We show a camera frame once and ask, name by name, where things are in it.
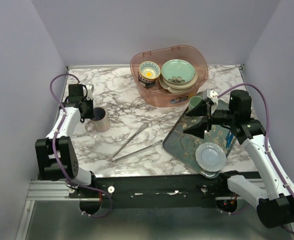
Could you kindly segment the cream divided plate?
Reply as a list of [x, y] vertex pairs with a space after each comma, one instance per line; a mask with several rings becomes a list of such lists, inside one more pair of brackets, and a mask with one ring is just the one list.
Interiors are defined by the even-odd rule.
[[189, 88], [187, 88], [187, 89], [175, 89], [175, 88], [173, 88], [173, 87], [170, 87], [170, 86], [168, 86], [164, 81], [163, 81], [163, 77], [161, 77], [160, 79], [159, 79], [159, 83], [160, 83], [160, 85], [165, 89], [165, 90], [168, 90], [170, 93], [179, 93], [179, 92], [185, 92], [185, 91], [187, 91], [187, 90], [190, 90], [192, 87], [189, 87]]

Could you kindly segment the green plate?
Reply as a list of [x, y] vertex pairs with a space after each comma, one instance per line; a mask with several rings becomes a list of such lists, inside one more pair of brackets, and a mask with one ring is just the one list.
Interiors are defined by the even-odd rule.
[[185, 60], [172, 59], [163, 64], [161, 73], [169, 83], [182, 85], [193, 79], [195, 68]]

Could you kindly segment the orange patterned bowl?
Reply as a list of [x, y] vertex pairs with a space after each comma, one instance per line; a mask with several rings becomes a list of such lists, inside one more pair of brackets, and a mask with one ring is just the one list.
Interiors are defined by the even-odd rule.
[[139, 82], [143, 82], [143, 83], [153, 83], [153, 82], [156, 82], [159, 78], [155, 78], [155, 79], [148, 79], [144, 76], [141, 75], [140, 72], [138, 72], [138, 80]]

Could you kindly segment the yellow blue patterned bowl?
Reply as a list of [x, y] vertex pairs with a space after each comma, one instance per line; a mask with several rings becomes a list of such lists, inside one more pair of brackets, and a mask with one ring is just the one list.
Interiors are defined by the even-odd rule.
[[138, 78], [140, 80], [154, 81], [160, 77], [161, 69], [158, 64], [152, 61], [144, 61], [139, 65]]

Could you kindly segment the colourful striped bowl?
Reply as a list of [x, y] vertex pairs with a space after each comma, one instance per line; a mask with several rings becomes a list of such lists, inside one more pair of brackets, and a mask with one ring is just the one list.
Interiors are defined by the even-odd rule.
[[140, 84], [142, 85], [142, 87], [146, 88], [146, 89], [149, 89], [149, 88], [152, 88], [154, 86], [156, 86], [156, 82], [140, 82]]

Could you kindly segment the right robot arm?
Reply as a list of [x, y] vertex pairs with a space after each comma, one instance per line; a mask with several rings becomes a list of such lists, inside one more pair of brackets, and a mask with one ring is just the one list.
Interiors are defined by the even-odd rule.
[[260, 189], [244, 176], [234, 174], [217, 183], [217, 191], [228, 196], [235, 193], [256, 209], [266, 228], [294, 223], [294, 183], [285, 174], [267, 138], [261, 122], [251, 117], [251, 96], [245, 90], [232, 90], [227, 110], [217, 110], [219, 96], [208, 89], [202, 101], [187, 112], [188, 117], [201, 117], [199, 123], [184, 133], [204, 138], [213, 125], [227, 126], [247, 151], [264, 183]]

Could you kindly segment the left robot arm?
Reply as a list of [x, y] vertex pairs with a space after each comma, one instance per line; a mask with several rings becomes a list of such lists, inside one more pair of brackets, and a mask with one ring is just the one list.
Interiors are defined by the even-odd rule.
[[35, 143], [40, 179], [65, 179], [80, 186], [81, 193], [88, 198], [97, 193], [97, 180], [91, 171], [79, 167], [71, 137], [78, 123], [94, 117], [93, 89], [91, 84], [70, 84], [69, 95], [59, 102], [59, 117], [53, 129]]

